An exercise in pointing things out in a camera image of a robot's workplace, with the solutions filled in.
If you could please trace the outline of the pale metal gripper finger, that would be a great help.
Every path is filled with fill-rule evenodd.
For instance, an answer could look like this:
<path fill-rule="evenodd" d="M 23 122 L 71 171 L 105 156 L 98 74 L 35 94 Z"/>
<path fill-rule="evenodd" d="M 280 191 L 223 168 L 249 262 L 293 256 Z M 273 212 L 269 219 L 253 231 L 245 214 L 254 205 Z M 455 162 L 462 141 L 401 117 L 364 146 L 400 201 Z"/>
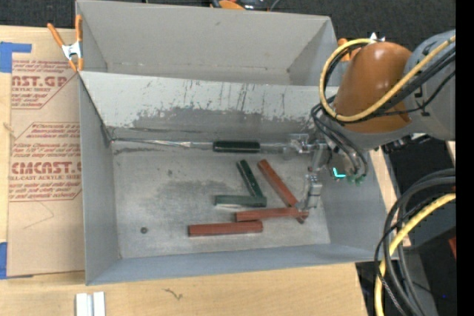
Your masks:
<path fill-rule="evenodd" d="M 310 211 L 318 207 L 321 199 L 322 182 L 314 174 L 304 176 L 304 189 L 301 200 L 296 204 L 299 211 Z"/>
<path fill-rule="evenodd" d="M 319 138 L 314 134 L 292 133 L 278 140 L 262 141 L 261 151 L 291 159 L 297 155 L 311 155 L 318 145 Z"/>

